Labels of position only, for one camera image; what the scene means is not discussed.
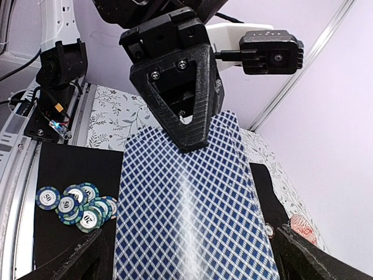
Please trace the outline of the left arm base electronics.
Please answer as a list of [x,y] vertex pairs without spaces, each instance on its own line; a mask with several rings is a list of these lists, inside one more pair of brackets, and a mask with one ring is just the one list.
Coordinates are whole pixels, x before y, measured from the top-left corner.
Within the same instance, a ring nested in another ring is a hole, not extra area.
[[[56,98],[52,95],[52,89],[42,89],[41,86],[37,85],[31,94],[31,97],[25,99],[15,98],[16,94],[12,97],[9,97],[6,100],[1,101],[1,105],[9,104],[16,106],[19,103],[28,103],[29,106],[24,112],[26,115],[29,115],[31,107],[33,104],[36,104],[37,115],[42,116],[42,119],[45,119],[48,122],[48,126],[52,128],[63,140],[71,139],[71,129],[68,128],[68,125],[71,125],[73,122],[73,114],[69,115],[67,113],[67,105],[62,106]],[[43,108],[41,105],[40,98],[47,97],[52,104],[53,109]]]

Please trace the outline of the red poker chip stack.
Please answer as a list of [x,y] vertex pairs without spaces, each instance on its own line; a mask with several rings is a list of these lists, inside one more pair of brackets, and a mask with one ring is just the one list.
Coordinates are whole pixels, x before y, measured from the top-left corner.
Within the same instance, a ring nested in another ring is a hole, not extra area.
[[275,229],[274,229],[274,227],[271,224],[265,223],[265,232],[268,235],[269,239],[273,239],[274,238],[274,236],[275,236]]

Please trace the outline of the black poker mat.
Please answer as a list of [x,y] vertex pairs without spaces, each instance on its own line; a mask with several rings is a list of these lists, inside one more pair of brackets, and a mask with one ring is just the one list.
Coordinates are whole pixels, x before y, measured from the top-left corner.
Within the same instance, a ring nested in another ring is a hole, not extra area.
[[240,150],[44,144],[31,279],[279,279]]

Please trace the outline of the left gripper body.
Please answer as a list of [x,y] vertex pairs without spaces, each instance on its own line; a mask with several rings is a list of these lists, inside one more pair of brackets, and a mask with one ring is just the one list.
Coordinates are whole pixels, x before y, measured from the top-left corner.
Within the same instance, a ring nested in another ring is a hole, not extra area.
[[204,43],[210,43],[205,25],[190,7],[142,23],[123,32],[119,39],[133,63]]

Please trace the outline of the blue white poker chip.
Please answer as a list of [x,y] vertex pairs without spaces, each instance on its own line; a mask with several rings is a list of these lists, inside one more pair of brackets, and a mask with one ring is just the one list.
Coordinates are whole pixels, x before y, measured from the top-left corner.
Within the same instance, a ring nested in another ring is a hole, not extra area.
[[52,186],[41,187],[36,192],[36,205],[43,210],[53,210],[61,200],[59,191]]

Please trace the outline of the blue playing card deck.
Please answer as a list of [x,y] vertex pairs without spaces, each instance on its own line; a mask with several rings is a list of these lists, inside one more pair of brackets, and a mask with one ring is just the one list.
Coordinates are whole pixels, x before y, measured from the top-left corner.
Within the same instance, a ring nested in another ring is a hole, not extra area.
[[236,115],[182,153],[159,128],[125,145],[114,279],[279,279]]

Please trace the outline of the left aluminium frame post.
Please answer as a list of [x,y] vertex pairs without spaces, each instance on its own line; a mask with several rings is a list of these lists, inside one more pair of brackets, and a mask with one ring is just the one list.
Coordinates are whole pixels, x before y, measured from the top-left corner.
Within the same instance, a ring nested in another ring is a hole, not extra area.
[[267,105],[260,111],[256,118],[251,122],[247,130],[257,132],[269,117],[275,112],[276,109],[285,101],[286,97],[295,88],[301,78],[307,73],[311,65],[315,62],[317,57],[321,54],[333,35],[337,32],[340,25],[343,23],[346,16],[350,13],[356,0],[342,1],[337,11],[333,14],[330,21],[317,37],[309,51],[306,53],[303,60],[302,68],[299,69],[294,75],[290,76],[283,85],[279,88],[276,94],[270,99]]

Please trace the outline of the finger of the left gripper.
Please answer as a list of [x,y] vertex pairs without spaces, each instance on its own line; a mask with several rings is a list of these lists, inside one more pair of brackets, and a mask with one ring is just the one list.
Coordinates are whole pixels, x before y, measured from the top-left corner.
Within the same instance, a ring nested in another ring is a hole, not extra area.
[[224,100],[209,44],[133,64],[129,78],[181,152],[207,146],[211,118],[221,112]]

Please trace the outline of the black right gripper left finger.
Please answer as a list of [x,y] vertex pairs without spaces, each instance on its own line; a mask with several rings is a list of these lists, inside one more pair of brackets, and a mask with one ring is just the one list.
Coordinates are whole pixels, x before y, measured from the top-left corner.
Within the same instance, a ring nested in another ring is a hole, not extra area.
[[96,229],[21,279],[107,279],[109,255],[104,233]]

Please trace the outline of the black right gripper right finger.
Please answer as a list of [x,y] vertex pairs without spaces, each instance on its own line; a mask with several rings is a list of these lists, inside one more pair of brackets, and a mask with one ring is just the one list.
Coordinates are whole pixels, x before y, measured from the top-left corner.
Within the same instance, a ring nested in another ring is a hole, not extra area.
[[276,229],[272,249],[280,279],[372,279],[325,253],[289,225]]

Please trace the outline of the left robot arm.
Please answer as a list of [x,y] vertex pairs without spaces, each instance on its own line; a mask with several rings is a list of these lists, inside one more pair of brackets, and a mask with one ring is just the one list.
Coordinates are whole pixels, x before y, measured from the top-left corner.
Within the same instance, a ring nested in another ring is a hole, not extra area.
[[89,71],[86,40],[97,19],[123,28],[119,44],[132,66],[129,78],[181,152],[207,145],[210,119],[224,98],[205,24],[223,1],[94,1],[97,16],[69,1],[42,1],[41,69],[24,134],[56,142],[48,124],[65,118],[76,80]]

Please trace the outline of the blue green chip stack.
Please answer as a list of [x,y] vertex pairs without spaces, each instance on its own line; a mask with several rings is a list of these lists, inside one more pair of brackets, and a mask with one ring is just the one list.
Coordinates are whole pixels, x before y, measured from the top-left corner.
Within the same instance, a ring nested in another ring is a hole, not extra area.
[[93,183],[69,185],[60,195],[60,203],[54,209],[60,221],[65,225],[77,226],[83,233],[98,229],[117,217],[117,199],[101,196]]

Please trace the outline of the patterned small bowl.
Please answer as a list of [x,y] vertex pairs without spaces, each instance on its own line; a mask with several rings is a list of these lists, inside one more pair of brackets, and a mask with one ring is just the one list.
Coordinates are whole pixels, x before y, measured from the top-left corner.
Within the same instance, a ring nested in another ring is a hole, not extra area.
[[290,227],[300,236],[317,246],[318,241],[315,232],[309,222],[301,215],[295,214],[290,218]]

